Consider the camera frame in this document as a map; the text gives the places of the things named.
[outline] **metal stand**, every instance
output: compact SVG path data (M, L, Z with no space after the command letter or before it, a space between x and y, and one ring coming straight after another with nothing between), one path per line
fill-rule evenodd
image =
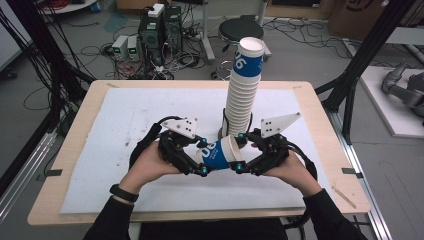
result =
M352 144L350 127L356 84L414 2L414 0L390 1L346 70L338 78L315 89L317 95L333 89L330 96L322 102L324 108L331 112L337 112L346 98L342 134L348 144Z

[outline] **control box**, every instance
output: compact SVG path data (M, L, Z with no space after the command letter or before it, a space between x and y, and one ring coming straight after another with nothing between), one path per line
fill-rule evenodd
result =
M128 55L131 61L138 62L140 61L140 42L138 41L137 36L128 37Z
M119 36L113 43L112 50L117 61L125 61L128 57L128 36Z

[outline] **wooden board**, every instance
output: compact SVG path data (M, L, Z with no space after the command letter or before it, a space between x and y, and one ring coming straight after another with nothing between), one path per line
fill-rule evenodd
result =
M110 88L228 88L224 81L119 81L98 80L91 87L82 103L74 123L63 143L52 169L63 169L61 176L48 177L28 216L31 225L56 225L92 223L97 214L61 214L60 208L68 191L72 171L80 156L94 119L96 118L105 94ZM314 89L307 82L269 81L260 82L260 89L293 90L303 113L309 132L334 194L335 203L342 213L365 213L370 209L369 202L358 179L353 174L343 174L341 168L350 168L339 140L322 109ZM202 219L234 219L275 216L293 216L303 213L303 209L251 209L221 211L191 211L164 213L134 213L132 221L172 221Z

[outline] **person's right hand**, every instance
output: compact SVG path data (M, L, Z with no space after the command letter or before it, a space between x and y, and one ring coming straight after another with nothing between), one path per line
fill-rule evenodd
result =
M268 170L263 175L283 180L294 188L299 189L305 197L315 195L322 190L318 182L292 151L289 151L289 156L280 166Z

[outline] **black smartwatch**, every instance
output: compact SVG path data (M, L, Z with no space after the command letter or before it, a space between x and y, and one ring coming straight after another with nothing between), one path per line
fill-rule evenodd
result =
M129 202L135 202L138 199L138 194L129 193L125 190L120 189L119 184L112 185L112 187L110 187L109 192Z

